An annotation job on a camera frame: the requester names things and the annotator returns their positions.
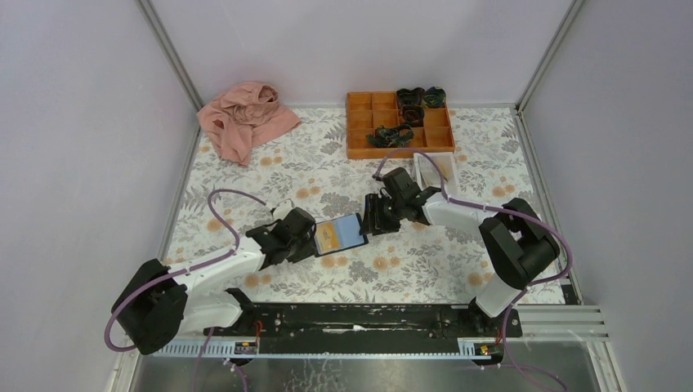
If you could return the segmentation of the black blue card holder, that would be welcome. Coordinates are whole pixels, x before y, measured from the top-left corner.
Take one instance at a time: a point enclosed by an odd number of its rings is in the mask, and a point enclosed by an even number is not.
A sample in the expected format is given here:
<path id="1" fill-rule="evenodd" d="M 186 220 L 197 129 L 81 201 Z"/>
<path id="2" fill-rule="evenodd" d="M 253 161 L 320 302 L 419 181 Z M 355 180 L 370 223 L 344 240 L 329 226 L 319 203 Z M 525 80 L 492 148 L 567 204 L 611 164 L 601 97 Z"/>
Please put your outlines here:
<path id="1" fill-rule="evenodd" d="M 360 214 L 355 213 L 347 216 L 341 216 L 332 220 L 326 220 L 320 223 L 324 222 L 333 222 L 335 224 L 335 228 L 338 231 L 338 237 L 341 243 L 341 246 L 339 249 L 328 252 L 326 254 L 320 254 L 317 244 L 315 241 L 315 246 L 316 246 L 316 256 L 327 256 L 330 254 L 334 254 L 337 252 L 343 252 L 348 249 L 356 248 L 356 247 L 362 247 L 366 244 L 369 243 L 369 240 L 366 235 L 363 235 L 361 231 L 361 226 L 362 226 L 362 219 L 360 217 Z"/>

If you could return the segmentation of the white plastic card tray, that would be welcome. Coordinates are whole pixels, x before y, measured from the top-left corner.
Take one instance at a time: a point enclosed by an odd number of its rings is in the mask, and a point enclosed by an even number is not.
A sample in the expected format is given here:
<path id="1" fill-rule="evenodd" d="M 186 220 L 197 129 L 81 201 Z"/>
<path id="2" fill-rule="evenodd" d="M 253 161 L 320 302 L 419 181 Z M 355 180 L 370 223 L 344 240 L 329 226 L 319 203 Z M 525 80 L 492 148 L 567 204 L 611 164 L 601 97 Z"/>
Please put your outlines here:
<path id="1" fill-rule="evenodd" d="M 458 169 L 454 155 L 450 152 L 427 153 L 432 162 L 419 153 L 414 154 L 415 180 L 421 189 L 429 186 L 440 188 L 445 183 L 449 196 L 460 198 Z"/>

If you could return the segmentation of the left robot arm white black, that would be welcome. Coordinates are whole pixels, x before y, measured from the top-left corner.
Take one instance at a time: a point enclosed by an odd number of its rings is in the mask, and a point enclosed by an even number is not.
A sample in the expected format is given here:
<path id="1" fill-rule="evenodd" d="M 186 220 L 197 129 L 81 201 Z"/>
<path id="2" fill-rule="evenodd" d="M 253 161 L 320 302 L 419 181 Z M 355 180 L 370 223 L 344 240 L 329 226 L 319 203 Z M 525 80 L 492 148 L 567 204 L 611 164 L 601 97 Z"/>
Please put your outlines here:
<path id="1" fill-rule="evenodd" d="M 153 354 L 176 337 L 225 327 L 242 336 L 253 327 L 252 311 L 234 298 L 227 283 L 285 261 L 314 256 L 316 221 L 300 207 L 258 226 L 229 247 L 176 271 L 152 259 L 133 275 L 111 309 L 108 327 L 118 324 L 141 354 Z"/>

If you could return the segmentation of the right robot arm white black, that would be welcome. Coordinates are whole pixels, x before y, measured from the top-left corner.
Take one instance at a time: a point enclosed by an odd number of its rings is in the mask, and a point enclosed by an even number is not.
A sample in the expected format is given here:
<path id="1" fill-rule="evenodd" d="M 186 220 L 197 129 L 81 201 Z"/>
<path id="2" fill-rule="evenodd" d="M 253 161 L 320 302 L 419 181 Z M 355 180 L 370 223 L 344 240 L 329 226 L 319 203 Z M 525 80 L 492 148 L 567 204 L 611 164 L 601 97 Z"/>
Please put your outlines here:
<path id="1" fill-rule="evenodd" d="M 521 198 L 501 207 L 452 198 L 444 188 L 421 188 L 398 167 L 373 177 L 382 183 L 367 194 L 363 235 L 396 233 L 402 220 L 450 229 L 478 229 L 494 275 L 471 301 L 471 330 L 489 336 L 501 325 L 500 314 L 559 257 L 561 251 L 549 226 Z"/>

